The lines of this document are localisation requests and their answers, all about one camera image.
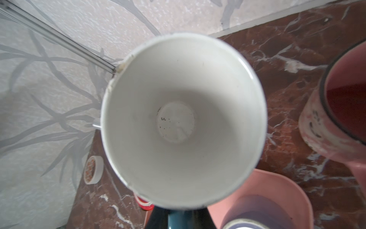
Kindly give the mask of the pink mug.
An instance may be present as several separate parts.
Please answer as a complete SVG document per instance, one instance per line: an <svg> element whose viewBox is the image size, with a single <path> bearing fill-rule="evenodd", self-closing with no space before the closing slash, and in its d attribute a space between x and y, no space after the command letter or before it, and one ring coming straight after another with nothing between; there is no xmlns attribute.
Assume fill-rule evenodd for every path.
<svg viewBox="0 0 366 229"><path fill-rule="evenodd" d="M346 165L366 191L366 41L341 53L322 75L299 117L308 146Z"/></svg>

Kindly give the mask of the blue mug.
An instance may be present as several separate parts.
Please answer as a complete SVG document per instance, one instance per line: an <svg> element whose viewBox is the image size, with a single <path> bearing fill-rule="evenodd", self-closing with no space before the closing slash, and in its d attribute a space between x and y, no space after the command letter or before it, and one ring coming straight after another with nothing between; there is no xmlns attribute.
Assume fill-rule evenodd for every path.
<svg viewBox="0 0 366 229"><path fill-rule="evenodd" d="M148 229L213 229L208 207L238 190L263 152L267 105L248 61L196 33L135 48L109 82L101 135L118 178L154 209Z"/></svg>

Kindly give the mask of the red mug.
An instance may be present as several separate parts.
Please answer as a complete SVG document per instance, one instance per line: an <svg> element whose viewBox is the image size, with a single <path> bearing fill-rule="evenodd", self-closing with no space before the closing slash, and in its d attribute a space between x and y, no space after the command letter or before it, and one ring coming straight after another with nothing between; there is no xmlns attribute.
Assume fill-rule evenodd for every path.
<svg viewBox="0 0 366 229"><path fill-rule="evenodd" d="M133 193L134 198L137 204L143 211L152 211L154 209L154 205L151 202L148 202L142 198L140 198L136 193Z"/></svg>

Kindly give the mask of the pink plastic tray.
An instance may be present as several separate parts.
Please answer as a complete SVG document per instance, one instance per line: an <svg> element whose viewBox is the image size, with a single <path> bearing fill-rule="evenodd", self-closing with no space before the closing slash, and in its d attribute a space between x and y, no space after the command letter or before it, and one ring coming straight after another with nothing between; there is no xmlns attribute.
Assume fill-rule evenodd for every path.
<svg viewBox="0 0 366 229"><path fill-rule="evenodd" d="M258 212L279 229L312 229L314 213L305 192L289 178L255 169L247 181L229 197L208 208L215 226Z"/></svg>

